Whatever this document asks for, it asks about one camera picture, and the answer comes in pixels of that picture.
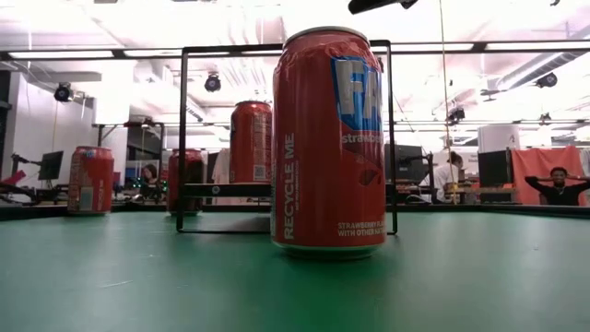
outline desk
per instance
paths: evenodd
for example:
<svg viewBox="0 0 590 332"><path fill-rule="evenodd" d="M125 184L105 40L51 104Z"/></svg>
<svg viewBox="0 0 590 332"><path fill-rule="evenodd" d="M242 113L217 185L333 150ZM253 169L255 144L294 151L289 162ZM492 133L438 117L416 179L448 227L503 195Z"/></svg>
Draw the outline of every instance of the desk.
<svg viewBox="0 0 590 332"><path fill-rule="evenodd" d="M459 204L466 203L466 195L481 195L481 194L510 194L511 202L514 201L515 188L496 188L496 187L459 187L457 189L448 190L447 195L452 195L453 192L459 195Z"/></svg>
<svg viewBox="0 0 590 332"><path fill-rule="evenodd" d="M372 258L326 263L269 235L178 234L163 212L0 222L0 331L588 331L589 222L400 213L399 229Z"/></svg>

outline wall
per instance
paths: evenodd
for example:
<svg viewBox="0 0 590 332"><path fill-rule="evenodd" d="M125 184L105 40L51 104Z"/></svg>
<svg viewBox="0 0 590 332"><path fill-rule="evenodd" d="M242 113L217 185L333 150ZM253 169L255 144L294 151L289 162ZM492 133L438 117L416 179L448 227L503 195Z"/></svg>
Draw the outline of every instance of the wall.
<svg viewBox="0 0 590 332"><path fill-rule="evenodd" d="M59 179L53 183L67 184L74 149L77 146L96 145L98 131L91 127L94 111L86 107L82 113L79 103L55 101L52 91L27 83L20 73L12 74L10 97L13 110L10 111L7 125L12 128L14 135L6 135L12 139L6 141L2 177L10 174L12 160L9 156L13 152L29 160L41 160L43 153L62 150L62 169ZM27 174L27 178L18 185L41 187L36 175L39 166L21 164L19 168Z"/></svg>

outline soda can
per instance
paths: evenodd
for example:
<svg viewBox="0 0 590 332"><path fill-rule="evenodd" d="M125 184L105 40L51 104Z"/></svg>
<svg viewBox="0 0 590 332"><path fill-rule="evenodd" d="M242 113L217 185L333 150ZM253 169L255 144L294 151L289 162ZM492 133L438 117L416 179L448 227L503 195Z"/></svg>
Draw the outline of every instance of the soda can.
<svg viewBox="0 0 590 332"><path fill-rule="evenodd" d="M273 242L353 259L385 242L381 67L361 33L289 38L274 76Z"/></svg>
<svg viewBox="0 0 590 332"><path fill-rule="evenodd" d="M113 167L108 148L77 147L70 164L67 211L77 215L110 212Z"/></svg>
<svg viewBox="0 0 590 332"><path fill-rule="evenodd" d="M176 148L168 159L168 191L166 193L166 208L172 215L176 214L178 204L178 162L180 151ZM188 148L184 159L185 183L203 183L203 156L201 151ZM184 202L184 213L196 215L203 208L203 199L198 197L186 197Z"/></svg>
<svg viewBox="0 0 590 332"><path fill-rule="evenodd" d="M270 184L272 111L262 101L242 101L231 114L230 183Z"/></svg>

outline blue logo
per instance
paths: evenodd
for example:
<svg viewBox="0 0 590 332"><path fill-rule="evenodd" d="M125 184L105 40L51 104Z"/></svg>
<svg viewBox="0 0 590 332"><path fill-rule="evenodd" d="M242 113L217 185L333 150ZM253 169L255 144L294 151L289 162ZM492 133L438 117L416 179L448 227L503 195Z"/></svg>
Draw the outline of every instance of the blue logo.
<svg viewBox="0 0 590 332"><path fill-rule="evenodd" d="M381 132L381 72L358 56L330 62L340 121L355 131Z"/></svg>

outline person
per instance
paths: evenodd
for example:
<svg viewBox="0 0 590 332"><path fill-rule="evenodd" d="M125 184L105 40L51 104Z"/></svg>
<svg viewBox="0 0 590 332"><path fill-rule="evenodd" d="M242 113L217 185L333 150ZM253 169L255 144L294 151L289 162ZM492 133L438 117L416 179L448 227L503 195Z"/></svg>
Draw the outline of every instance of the person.
<svg viewBox="0 0 590 332"><path fill-rule="evenodd" d="M158 181L158 169L153 164L148 164L141 170L142 180L146 184L156 184Z"/></svg>
<svg viewBox="0 0 590 332"><path fill-rule="evenodd" d="M434 175L434 188L436 189L436 197L431 200L430 195L423 196L424 200L431 203L449 202L445 199L444 193L451 188L453 184L459 182L459 170L463 168L463 158L456 152L451 152L449 160L446 163L436 166L432 173ZM420 185L431 185L429 175L426 175Z"/></svg>
<svg viewBox="0 0 590 332"><path fill-rule="evenodd" d="M569 175L563 167L553 168L549 175L550 178L525 177L525 181L545 197L548 205L577 207L580 205L578 196L583 191L590 189L589 177ZM583 182L565 185L566 179ZM540 184L540 182L553 182L553 186Z"/></svg>

